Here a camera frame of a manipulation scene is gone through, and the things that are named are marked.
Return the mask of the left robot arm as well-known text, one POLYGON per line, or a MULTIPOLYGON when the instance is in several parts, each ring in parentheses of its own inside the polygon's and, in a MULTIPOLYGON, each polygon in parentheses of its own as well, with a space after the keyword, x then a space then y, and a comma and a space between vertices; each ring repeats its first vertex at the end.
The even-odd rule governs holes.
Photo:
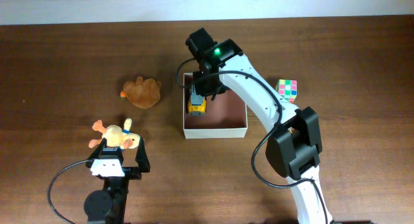
POLYGON ((129 182, 140 180, 151 166, 146 154, 144 139, 138 141, 136 166, 122 166, 123 150, 110 148, 103 139, 87 158, 93 176, 103 181, 103 188, 91 192, 85 199, 83 209, 88 223, 123 224, 129 182))

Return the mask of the white box pink interior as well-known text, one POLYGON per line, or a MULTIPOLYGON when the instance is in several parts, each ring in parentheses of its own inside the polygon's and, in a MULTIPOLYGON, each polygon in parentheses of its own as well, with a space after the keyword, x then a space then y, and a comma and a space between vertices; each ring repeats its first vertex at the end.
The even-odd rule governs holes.
POLYGON ((246 104, 233 92, 226 91, 206 99, 206 113, 188 113, 190 93, 182 92, 182 128, 186 139, 243 138, 248 130, 246 104))

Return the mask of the yellow grey toy truck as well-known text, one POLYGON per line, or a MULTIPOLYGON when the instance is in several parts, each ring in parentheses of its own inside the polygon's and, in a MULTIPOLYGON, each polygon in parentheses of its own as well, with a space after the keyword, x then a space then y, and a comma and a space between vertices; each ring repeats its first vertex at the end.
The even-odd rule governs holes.
POLYGON ((205 97, 198 95, 195 86, 192 85, 189 90, 188 99, 188 113, 190 115, 205 115, 206 114, 206 99, 205 97))

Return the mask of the colourful puzzle cube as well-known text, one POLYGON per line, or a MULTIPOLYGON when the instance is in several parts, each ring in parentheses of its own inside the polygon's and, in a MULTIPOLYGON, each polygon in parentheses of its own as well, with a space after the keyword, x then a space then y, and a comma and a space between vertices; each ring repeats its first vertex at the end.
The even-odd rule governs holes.
POLYGON ((296 80, 279 79, 276 91, 285 100, 293 103, 298 95, 298 83, 296 80))

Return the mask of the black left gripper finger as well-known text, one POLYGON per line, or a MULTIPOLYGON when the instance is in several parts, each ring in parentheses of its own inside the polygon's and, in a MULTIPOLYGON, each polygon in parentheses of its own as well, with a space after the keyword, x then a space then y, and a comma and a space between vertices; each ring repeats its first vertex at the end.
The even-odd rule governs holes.
POLYGON ((107 139, 102 139, 101 143, 96 147, 96 149, 90 154, 90 156, 87 158, 87 162, 85 163, 85 166, 87 168, 90 168, 93 165, 93 161, 95 159, 98 159, 102 150, 106 148, 107 146, 107 139))
POLYGON ((151 165, 149 163, 149 159, 147 157, 146 149, 145 149, 145 141, 143 138, 140 138, 138 143, 135 161, 138 164, 138 168, 141 173, 149 173, 151 170, 151 165))

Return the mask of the brown plush toy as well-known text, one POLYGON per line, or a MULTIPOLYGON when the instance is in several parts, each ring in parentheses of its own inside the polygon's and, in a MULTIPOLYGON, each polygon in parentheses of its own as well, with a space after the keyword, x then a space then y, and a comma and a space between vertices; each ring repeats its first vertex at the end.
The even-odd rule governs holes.
POLYGON ((148 109, 160 100, 161 86, 161 81, 153 78, 143 79, 138 76, 135 82, 127 81, 124 84, 120 97, 128 99, 140 109, 148 109))

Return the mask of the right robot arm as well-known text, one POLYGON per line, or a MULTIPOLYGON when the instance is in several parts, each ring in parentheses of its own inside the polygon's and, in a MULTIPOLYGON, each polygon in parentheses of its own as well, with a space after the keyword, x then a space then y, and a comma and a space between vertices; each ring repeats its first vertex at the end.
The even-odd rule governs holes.
POLYGON ((199 64, 190 84, 195 93, 215 98, 233 91, 266 129, 250 160, 257 178, 273 188, 291 190, 299 223, 334 223, 321 191, 322 143, 315 110, 300 109, 281 96, 232 39, 219 43, 200 28, 189 35, 186 46, 199 64), (271 183, 258 172, 256 155, 262 146, 269 165, 287 180, 285 185, 271 183))

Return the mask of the yellow plush duck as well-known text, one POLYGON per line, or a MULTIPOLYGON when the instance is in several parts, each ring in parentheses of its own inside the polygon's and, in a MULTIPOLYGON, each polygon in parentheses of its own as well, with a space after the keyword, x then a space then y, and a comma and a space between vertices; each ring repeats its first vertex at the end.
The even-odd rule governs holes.
POLYGON ((98 131, 102 134, 101 139, 92 139, 90 140, 88 147, 93 148, 101 143, 104 139, 107 141, 108 147, 119 147, 122 150, 124 149, 134 149, 137 148, 141 140, 141 136, 130 132, 132 126, 132 119, 127 118, 124 121, 124 125, 121 128, 117 125, 109 125, 107 127, 103 126, 101 120, 97 120, 92 129, 98 131))

